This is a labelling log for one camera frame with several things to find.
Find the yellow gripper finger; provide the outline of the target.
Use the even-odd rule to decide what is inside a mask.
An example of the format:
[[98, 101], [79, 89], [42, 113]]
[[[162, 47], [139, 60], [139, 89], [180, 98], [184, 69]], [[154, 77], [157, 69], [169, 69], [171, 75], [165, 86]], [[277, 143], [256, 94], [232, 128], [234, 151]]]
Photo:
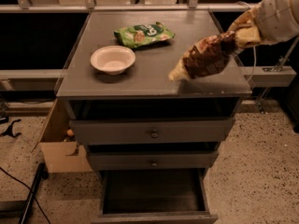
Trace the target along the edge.
[[232, 22], [232, 24], [228, 28], [228, 31], [236, 32], [241, 29], [249, 29], [249, 28], [256, 29], [257, 25], [255, 22], [255, 18], [257, 15], [257, 11], [258, 9], [254, 7], [243, 12]]
[[235, 43], [241, 49], [257, 46], [261, 43], [257, 27], [241, 28], [235, 32]]

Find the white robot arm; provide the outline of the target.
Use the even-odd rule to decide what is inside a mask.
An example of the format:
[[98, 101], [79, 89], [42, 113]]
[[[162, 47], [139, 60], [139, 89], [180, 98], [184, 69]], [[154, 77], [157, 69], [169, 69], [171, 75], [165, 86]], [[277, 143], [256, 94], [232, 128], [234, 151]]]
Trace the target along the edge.
[[228, 30], [235, 32], [241, 49], [288, 41], [299, 35], [299, 0], [262, 0], [237, 17]]

